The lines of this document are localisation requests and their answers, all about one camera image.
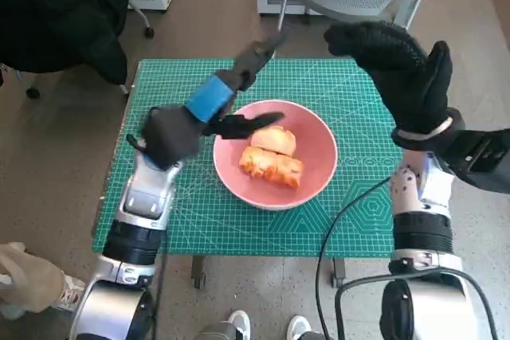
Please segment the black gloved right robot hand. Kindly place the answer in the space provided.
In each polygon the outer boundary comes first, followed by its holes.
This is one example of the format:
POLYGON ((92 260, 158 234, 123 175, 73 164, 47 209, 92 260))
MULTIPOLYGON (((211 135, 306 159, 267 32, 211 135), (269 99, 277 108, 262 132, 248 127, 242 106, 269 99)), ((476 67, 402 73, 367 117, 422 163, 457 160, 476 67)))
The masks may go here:
POLYGON ((338 22, 324 40, 331 55, 351 57, 369 75, 398 129, 427 135, 447 120, 453 64, 445 41, 426 53, 406 29, 384 21, 338 22))

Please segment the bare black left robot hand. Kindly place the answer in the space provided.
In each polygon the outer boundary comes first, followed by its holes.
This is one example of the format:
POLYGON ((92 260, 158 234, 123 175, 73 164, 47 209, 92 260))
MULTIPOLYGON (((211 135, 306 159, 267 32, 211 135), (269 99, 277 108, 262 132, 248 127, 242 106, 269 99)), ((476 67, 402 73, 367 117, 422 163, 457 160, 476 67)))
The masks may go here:
POLYGON ((203 125, 203 135, 247 139, 255 131, 284 118, 280 111, 266 112, 251 119, 229 113, 237 94, 255 83, 257 74, 283 41, 284 34, 277 33, 250 43, 234 58, 231 68, 217 71, 188 99, 185 108, 203 125))

